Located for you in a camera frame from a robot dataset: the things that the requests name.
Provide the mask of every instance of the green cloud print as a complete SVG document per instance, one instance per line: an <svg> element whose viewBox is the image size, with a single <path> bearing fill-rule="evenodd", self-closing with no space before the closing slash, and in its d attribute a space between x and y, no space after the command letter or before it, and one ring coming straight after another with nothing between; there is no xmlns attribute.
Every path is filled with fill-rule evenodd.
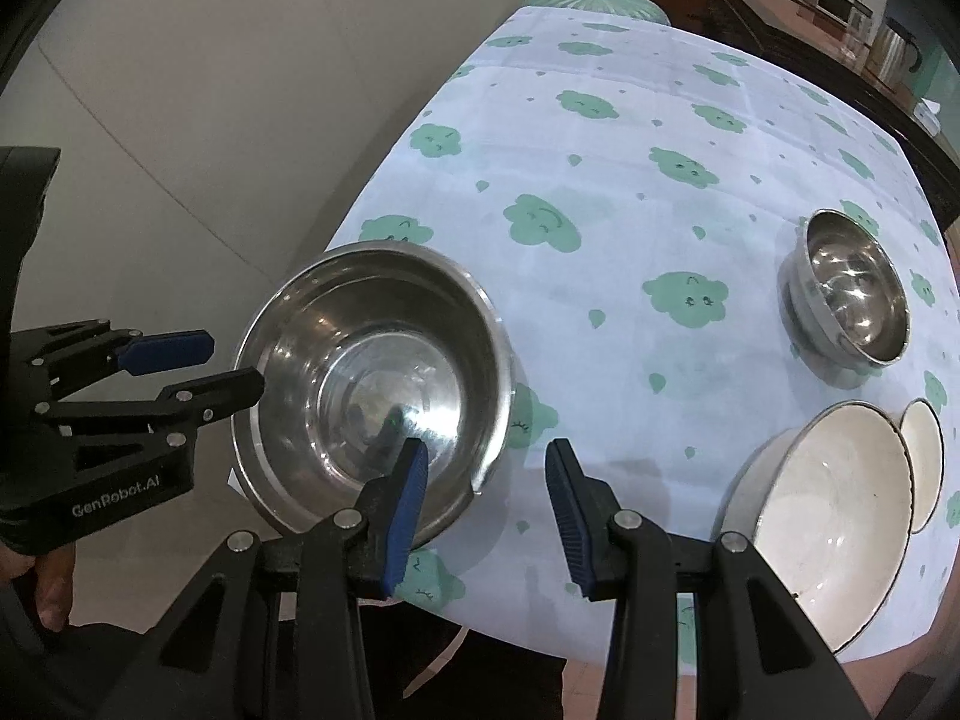
<svg viewBox="0 0 960 720"><path fill-rule="evenodd" d="M915 272L910 271L910 275L913 277L910 281L910 286L913 287L917 295L920 295L920 300L923 300L928 306L936 303L937 298L933 295L933 285L920 274L915 274Z"/></svg>
<svg viewBox="0 0 960 720"><path fill-rule="evenodd" d="M960 525L960 490L947 500L947 525L951 530Z"/></svg>
<svg viewBox="0 0 960 720"><path fill-rule="evenodd" d="M579 113L588 119L618 119L620 116L613 105L594 95L566 89L557 95L557 100L560 100L560 107L563 109Z"/></svg>
<svg viewBox="0 0 960 720"><path fill-rule="evenodd" d="M920 232L922 232L928 240L935 246L939 247L940 245L940 233L937 232L936 227L934 227L926 219L920 222Z"/></svg>
<svg viewBox="0 0 960 720"><path fill-rule="evenodd" d="M572 53L574 56L604 56L613 53L613 49L605 49L595 43L560 43L557 47L562 52Z"/></svg>
<svg viewBox="0 0 960 720"><path fill-rule="evenodd" d="M741 67L741 68L742 68L742 67L745 67L746 65L749 65L749 64L750 64L750 62L748 62L748 61L745 60L744 58L742 58L742 57L740 57L740 56L734 56L734 55L732 55L731 53L713 52L713 55L714 55L717 59L720 59L720 60L722 60L722 61L724 61L724 62L727 62L728 64L736 65L736 66Z"/></svg>
<svg viewBox="0 0 960 720"><path fill-rule="evenodd" d="M847 134L848 134L847 128L844 127L843 124L840 124L840 122L834 122L834 120L831 119L829 116L824 116L822 113L818 113L818 114L817 114L817 118L820 119L821 121L826 122L827 124L829 124L831 127L833 127L833 129L835 129L835 130L836 130L837 132L839 132L841 135L847 135Z"/></svg>
<svg viewBox="0 0 960 720"><path fill-rule="evenodd" d="M713 83L720 84L720 86L739 86L740 82L736 79L732 79L731 76L728 76L726 73L720 73L717 70L711 70L703 65L694 65L693 69L697 71L701 76L707 76L708 79L713 81Z"/></svg>
<svg viewBox="0 0 960 720"><path fill-rule="evenodd" d="M947 391L944 385L928 370L923 372L923 394L937 413L947 405Z"/></svg>
<svg viewBox="0 0 960 720"><path fill-rule="evenodd" d="M510 408L507 446L525 449L539 440L544 430L557 427L557 412L539 402L536 393L525 384L517 384L514 405Z"/></svg>
<svg viewBox="0 0 960 720"><path fill-rule="evenodd" d="M425 157L453 156L460 153L460 134L453 127L421 124L410 134L410 148Z"/></svg>
<svg viewBox="0 0 960 720"><path fill-rule="evenodd" d="M745 122L736 119L727 113L727 111L714 108L712 105L693 105L693 112L707 122L711 127L724 129L727 132L742 133L743 128L747 127Z"/></svg>
<svg viewBox="0 0 960 720"><path fill-rule="evenodd" d="M721 322L727 310L727 285L710 281L701 274L675 271L643 283L643 291L650 295L654 309L670 314L683 327L704 327L709 322Z"/></svg>
<svg viewBox="0 0 960 720"><path fill-rule="evenodd" d="M855 202L849 200L840 200L840 205L843 207L843 212L850 217L853 221L859 224L863 229L869 232L874 238L880 234L880 225L877 224L877 220L873 218L870 214L864 211L859 205Z"/></svg>
<svg viewBox="0 0 960 720"><path fill-rule="evenodd" d="M597 29L601 32L629 32L625 26L617 26L615 23L584 23L587 29Z"/></svg>
<svg viewBox="0 0 960 720"><path fill-rule="evenodd" d="M844 162L846 162L853 170L856 171L856 174L861 178L872 178L874 177L874 172L870 170L870 167L864 165L859 159L854 157L849 151L843 151L843 148L838 148L837 151L840 152L840 156Z"/></svg>
<svg viewBox="0 0 960 720"><path fill-rule="evenodd" d="M435 614L466 594L467 586L448 571L437 553L428 549L410 553L403 581L394 589L395 598Z"/></svg>
<svg viewBox="0 0 960 720"><path fill-rule="evenodd" d="M526 46L531 40L533 38L529 35L512 35L505 38L493 38L493 40L487 41L487 45L494 49L512 49L515 46Z"/></svg>
<svg viewBox="0 0 960 720"><path fill-rule="evenodd" d="M808 87L800 86L800 91L807 95L808 98L813 100L815 103L819 103L820 105L830 105L830 101L815 89L808 89Z"/></svg>
<svg viewBox="0 0 960 720"><path fill-rule="evenodd" d="M661 173L675 181L695 186L697 189L707 189L710 184L716 184L718 179L696 160L678 151L666 151L663 148L650 149L650 159L656 162Z"/></svg>
<svg viewBox="0 0 960 720"><path fill-rule="evenodd" d="M580 233L561 211L535 194L521 194L503 215L512 222L510 237L518 244L534 247L549 244L569 253L580 248Z"/></svg>
<svg viewBox="0 0 960 720"><path fill-rule="evenodd" d="M886 138L881 138L880 135L877 135L877 133L874 133L874 137L877 138L877 143L879 143L880 146L886 148L891 154L896 154L896 148L894 148L890 141L888 141Z"/></svg>
<svg viewBox="0 0 960 720"><path fill-rule="evenodd" d="M413 217L389 214L385 217L368 218L360 225L359 241L409 241L425 244L433 238L433 230L422 226Z"/></svg>
<svg viewBox="0 0 960 720"><path fill-rule="evenodd" d="M470 71L474 69L475 68L473 65L460 66L455 71L453 71L453 75L450 76L450 80L453 81L453 79L462 79L464 76L469 76Z"/></svg>

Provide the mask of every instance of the countertop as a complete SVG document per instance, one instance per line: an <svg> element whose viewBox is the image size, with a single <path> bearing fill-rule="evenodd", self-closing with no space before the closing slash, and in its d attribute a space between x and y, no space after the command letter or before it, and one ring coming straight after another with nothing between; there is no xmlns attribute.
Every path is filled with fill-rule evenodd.
<svg viewBox="0 0 960 720"><path fill-rule="evenodd" d="M861 79L870 84L872 88L894 103L907 116L916 121L913 111L920 101L903 83L896 86L896 89L890 89L881 83L864 65L867 60L869 46L864 46L856 54L851 55L846 52L843 43L832 35L827 34L821 28L813 23L814 13L810 5L797 0L741 0L752 11L760 17L766 25L771 28L781 30L789 35L802 40L809 46L814 47L819 52L827 55L843 67L860 76ZM944 137L941 132L931 140L936 143L941 151L949 156L950 160L960 167L960 156L956 150Z"/></svg>

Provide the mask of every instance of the white ceramic bowl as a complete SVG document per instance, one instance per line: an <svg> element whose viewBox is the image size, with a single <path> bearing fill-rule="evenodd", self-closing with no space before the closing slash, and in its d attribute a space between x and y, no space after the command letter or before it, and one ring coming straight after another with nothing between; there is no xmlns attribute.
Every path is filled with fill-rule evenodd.
<svg viewBox="0 0 960 720"><path fill-rule="evenodd" d="M913 525L920 533L933 517L944 483L944 436L933 406L923 398L907 404L901 417L910 467L913 469Z"/></svg>
<svg viewBox="0 0 960 720"><path fill-rule="evenodd" d="M838 652L894 584L912 515L901 434L876 406L846 401L760 452L737 484L723 530L750 538Z"/></svg>

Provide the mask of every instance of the light blue tablecloth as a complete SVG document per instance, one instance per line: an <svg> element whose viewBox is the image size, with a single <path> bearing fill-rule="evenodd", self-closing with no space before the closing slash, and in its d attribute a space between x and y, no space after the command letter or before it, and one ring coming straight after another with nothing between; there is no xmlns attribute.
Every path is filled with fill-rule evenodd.
<svg viewBox="0 0 960 720"><path fill-rule="evenodd" d="M909 350L882 375L829 367L784 322L779 271L818 208L858 218L906 286ZM733 480L771 437L840 400L899 416L926 395L947 440L944 492L842 658L928 630L960 533L949 400L960 394L960 314L916 177L875 124L669 26L523 7L410 125L331 245L388 237L434 247L479 280L520 377L503 466L415 553L403 597L503 640L601 661L613 610L570 584L546 442L569 437L623 505L710 538Z"/></svg>

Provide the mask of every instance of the bowl rim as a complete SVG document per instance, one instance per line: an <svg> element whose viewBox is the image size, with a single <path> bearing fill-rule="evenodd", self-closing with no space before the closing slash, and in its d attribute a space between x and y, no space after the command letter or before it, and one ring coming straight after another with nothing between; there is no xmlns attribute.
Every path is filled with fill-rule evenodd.
<svg viewBox="0 0 960 720"><path fill-rule="evenodd" d="M899 352L896 353L896 357L891 357L889 360L880 360L880 358L868 354L861 346L858 346L853 342L850 334L843 329L843 325L841 325L840 322L837 322L837 317L834 316L829 306L827 306L827 300L824 298L823 291L820 289L819 280L817 279L816 274L813 272L813 264L810 262L810 249L808 245L810 224L813 224L813 220L815 220L815 218L822 217L822 215L836 215L837 217L843 218L843 220L853 224L857 230L874 242L877 250L883 256L883 260L886 262L887 266L889 266L891 273L894 274L896 285L898 286L901 294L904 296L904 314L906 322L906 327L904 328L904 343L901 344L901 348L899 348ZM883 368L887 367L887 365L893 365L894 362L901 360L906 353L906 347L909 346L910 332L913 324L910 319L910 301L907 299L906 290L904 290L904 282L901 281L901 278L894 267L893 260L890 259L890 255L887 254L886 250L882 247L882 245L880 245L880 241L871 235L870 232L861 224L859 224L853 217L850 217L842 211L837 211L834 208L820 208L810 214L810 217L803 223L803 228L800 230L800 240L798 240L798 254L802 255L799 257L798 268L803 268L803 278L808 279L817 285L816 293L819 300L817 301L817 306L811 306L811 309L813 309L814 316L822 327L824 322L829 323L830 330L832 330L832 332L827 332L827 328L824 327L824 332L827 332L827 338L832 341L838 335L841 336L846 341L846 343L843 344L843 351L847 354L851 354L853 357L857 357L861 362L867 362L867 365L870 365L871 367Z"/></svg>
<svg viewBox="0 0 960 720"><path fill-rule="evenodd" d="M498 460L503 455L503 450L506 447L507 443L507 432L510 428L510 410L512 408L512 401L514 400L515 393L515 370L514 370L514 356L512 355L512 348L510 346L510 340L507 336L506 329L503 325L503 319L496 311L496 307L493 306L493 303L488 296L487 291L477 282L477 280L472 276L472 274L467 271L459 263L451 260L449 257L446 257L440 252L432 250L432 248L424 247L423 245L411 244L411 242L403 241L361 241L354 242L353 244L345 244L340 247L330 248L323 252L322 255L310 265L305 266L300 269L296 274L288 278L278 290L273 293L270 298L268 298L263 305L257 310L254 314L251 321L248 323L246 330L241 337L239 343L237 343L235 351L233 353L232 367L234 370L240 364L241 357L243 352L247 347L247 343L251 338L251 334L254 329L258 326L260 320L263 317L263 314L267 312L268 309L277 303L277 301L282 300L284 293L288 290L291 285L298 281L302 276L309 274L310 271L313 271L318 266L328 264L329 262L340 259L342 257L349 257L364 252L372 251L388 251L401 256L409 257L413 260L418 260L421 263L425 263L427 266L432 266L434 269L438 269L444 276L449 278L456 286L469 297L470 303L473 307L477 309L477 313L480 314L481 320L486 328L488 337L491 340L491 348L493 348L493 355L491 356L491 361L493 362L494 376L496 377L497 392L507 392L509 396L504 399L498 397L498 402L496 406L496 413L493 418L493 426L491 426L491 437L487 443L486 449L473 461L473 469L470 474L470 487L467 491L467 494L463 496L462 503L457 504L455 507L451 507L448 510L450 517L448 521L440 522L439 525L427 529L425 533L418 533L418 537L415 539L415 543L423 543L429 541L430 538L434 538L438 533L441 533L446 527L448 527L452 522L462 514L463 510L469 504L469 501L472 499L473 495L479 495L484 485L486 485L487 480L490 478L493 471L498 465ZM282 531L282 533L296 533L296 530L290 525L289 522L284 521L281 518L280 513L275 510L263 496L258 493L254 485L248 479L247 470L245 469L245 464L250 461L246 461L241 454L240 443L238 442L237 435L237 424L238 420L246 420L247 423L250 423L251 436L253 440L253 454L256 456L256 461L258 466L261 466L265 476L273 476L272 468L270 464L265 463L265 458L261 458L262 451L257 448L258 440L256 437L256 430L253 429L253 423L256 422L256 417L253 415L253 412L256 410L256 406L252 409L246 409L243 413L237 413L232 415L230 418L230 442L233 445L233 463L232 468L235 472L240 487L242 488L244 495L248 500L250 500L253 507L258 510L258 512L264 517L267 522L274 525L277 530ZM287 505L301 509L309 517L313 517L310 512L307 512L307 509L301 507L290 494L283 488L283 485L280 485L279 480L275 480L277 483L272 485L272 489L277 493L277 499L282 499L287 503Z"/></svg>
<svg viewBox="0 0 960 720"><path fill-rule="evenodd" d="M944 475L946 475L946 472L947 472L947 468L946 468L947 445L944 443L944 427L943 425L940 424L940 416L938 415L937 410L933 408L933 404L930 403L928 399L926 399L925 397L915 397L913 400L911 400L909 403L906 404L906 406L904 407L904 411L901 413L901 416L899 417L899 421L898 421L899 432L901 432L901 437L904 437L904 420L906 419L906 413L914 405L920 404L920 403L923 403L926 409L933 414L933 422L937 426L937 435L940 438L940 463L939 463L940 478L937 483L937 494L933 499L933 506L930 507L930 514L928 514L926 516L926 519L918 525L912 524L912 517L911 517L910 533L920 533L920 531L922 531L923 528L925 528L930 524L930 520L933 519L933 512L936 512L937 504L940 502L940 496L943 494L943 491L944 491ZM916 477L913 473L913 460L910 457L910 448L909 446L907 446L905 437L904 437L904 447L906 447L906 450L907 450L906 459L910 463L910 475L912 478L914 478L914 509L916 509L917 507Z"/></svg>
<svg viewBox="0 0 960 720"><path fill-rule="evenodd" d="M833 412L837 412L837 410L847 408L848 406L862 406L864 408L870 409L873 412L878 413L884 419L884 421L886 421L886 423L890 425L890 428L893 431L894 435L896 436L896 439L901 443L901 449L904 450L904 464L906 465L907 475L908 475L908 478L910 479L910 495L908 498L909 512L907 513L906 538L904 538L904 546L902 546L901 550L899 551L899 560L896 562L896 570L894 571L893 576L891 577L889 583L887 584L887 587L883 592L882 597L874 605L870 614L864 620L863 624L845 642L843 642L843 644L840 644L839 646L836 647L836 649L833 650L834 655L840 653L842 650L848 647L848 645L850 645L851 642L854 642L856 640L856 637L859 637L860 634L862 634L862 632L866 630L867 625L870 625L872 620L877 616L877 613L886 603L887 598L890 596L890 593L894 589L894 584L896 584L896 579L899 578L899 572L901 571L901 568L904 567L906 552L910 546L910 539L913 536L912 528L913 528L913 509L914 509L914 496L915 496L913 466L911 466L910 464L910 453L907 450L906 442L904 441L904 435L902 435L901 432L899 432L899 427L896 426L896 423L894 423L894 420L890 418L890 415L888 415L888 413L886 413L885 410L880 408L880 406L875 406L874 404L868 403L865 400L842 400L839 403L834 403L833 405L828 406L827 408L822 410L822 412L818 413L818 415L816 415L812 420L810 420L810 422L803 425L803 428L800 428L800 432L798 432L797 435L795 435L792 442L790 442L789 447L787 447L786 451L784 452L784 456L779 460L779 464L776 466L776 473L774 474L773 482L767 488L765 493L763 493L763 503L760 506L760 513L757 514L757 522L755 522L754 531L752 531L752 534L750 535L750 542L754 543L755 540L757 539L757 531L760 531L760 523L763 521L763 514L767 511L767 507L770 503L770 495L773 493L774 487L776 486L776 481L779 480L779 477L781 477L782 471L784 471L784 466L786 466L787 461L793 456L793 453L796 451L797 447L800 445L800 442L802 442L809 435L809 433L818 424L820 424L820 422L822 422L825 418L827 418Z"/></svg>

